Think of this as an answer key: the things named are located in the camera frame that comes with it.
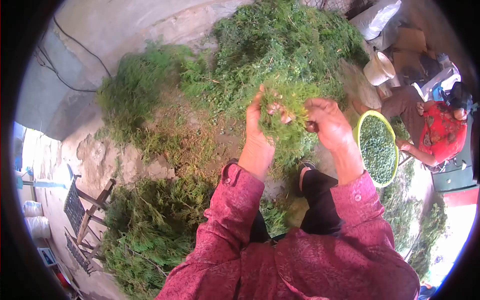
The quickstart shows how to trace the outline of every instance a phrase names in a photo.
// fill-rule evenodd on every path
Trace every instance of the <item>red object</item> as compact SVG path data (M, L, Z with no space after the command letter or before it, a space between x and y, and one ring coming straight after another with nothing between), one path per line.
M340 237L292 228L275 247L248 243L263 183L237 165L220 182L195 250L156 299L416 299L419 279L394 250L367 172L331 188Z
M70 286L67 280L65 279L65 277L63 277L63 274L61 272L56 273L56 275L57 275L57 278L60 280L62 287L68 288Z
M453 118L451 111L451 107L438 102L423 113L425 126L420 135L419 149L433 154L440 163L462 151L467 136L467 121Z
M476 204L478 195L478 188L461 192L453 192L445 194L444 201L448 207Z

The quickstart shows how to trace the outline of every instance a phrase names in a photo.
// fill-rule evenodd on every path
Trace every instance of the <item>white plastic bag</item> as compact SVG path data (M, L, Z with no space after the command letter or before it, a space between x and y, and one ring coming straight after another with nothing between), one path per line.
M22 207L24 216L43 216L42 204L35 201L25 201Z
M28 232L33 239L49 239L51 237L50 224L44 216L26 217Z
M381 0L366 11L350 20L365 40L376 38L387 24L388 20L400 9L401 0Z

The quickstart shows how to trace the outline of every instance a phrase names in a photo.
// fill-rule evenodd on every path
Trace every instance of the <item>red shirt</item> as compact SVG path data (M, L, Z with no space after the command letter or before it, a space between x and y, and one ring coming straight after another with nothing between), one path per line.
M425 126L420 135L419 149L435 156L442 163L462 151L467 136L467 121L459 121L451 114L452 108L436 102L423 113Z
M394 250L367 172L331 188L345 221L339 237L292 228L275 247L248 243L263 190L237 165L228 168L195 250L170 272L156 299L416 299L419 279Z

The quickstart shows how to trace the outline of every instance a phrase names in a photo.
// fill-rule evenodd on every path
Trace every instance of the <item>concrete wall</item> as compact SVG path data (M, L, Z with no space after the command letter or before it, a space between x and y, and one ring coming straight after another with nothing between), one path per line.
M140 52L147 39L189 44L212 24L253 0L67 0L56 18L62 29L99 56L112 75L128 52ZM107 73L99 61L51 22L42 44L62 78L75 88L96 89ZM95 94L75 92L32 57L15 120L63 140L91 116Z

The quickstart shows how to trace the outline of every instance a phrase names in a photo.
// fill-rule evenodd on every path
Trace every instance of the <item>black cable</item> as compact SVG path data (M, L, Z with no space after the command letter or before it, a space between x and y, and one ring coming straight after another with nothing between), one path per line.
M88 50L84 45L82 45L82 43L80 43L79 41L77 41L76 39L74 39L73 37L71 37L70 35L68 35L65 31L63 31L63 29L60 27L60 25L58 24L57 22L57 19L55 19L55 16L53 16L53 22L55 22L55 25L60 29L60 31L63 32L64 35L66 35L67 37L69 37L70 39L72 39L74 42L76 42L78 45L82 46L83 49L85 49L88 53L92 54L93 56L95 56L99 61L100 63L102 64L102 66L105 68L105 71L107 71L107 74L109 77L112 77L112 75L110 75L110 72L108 71L107 67L103 64L102 60L100 59L100 57L98 57L97 55L93 54L92 51Z
M38 64L39 64L40 66L42 66L42 67L46 67L46 68L52 70L52 71L56 74L56 76L58 77L58 79L59 79L64 85L66 85L66 86L69 87L70 89L72 89L72 90L74 90L74 91L77 91L77 92L90 92L90 93L95 93L95 92L96 92L96 90L76 89L76 88L72 87L71 85L69 85L68 83L66 83L66 82L60 77L58 70L55 68L55 66L53 65L52 61L50 60L50 57L48 56L47 51L45 50L45 52L44 52L40 46L37 46L37 47L38 47L38 50L40 50L40 52L43 54L43 56L45 56L45 58L47 59L48 63L51 65L51 67L47 66L47 64L45 64L45 62L44 62L40 57L36 56L36 57L37 57L37 60L36 60L36 61L38 62Z

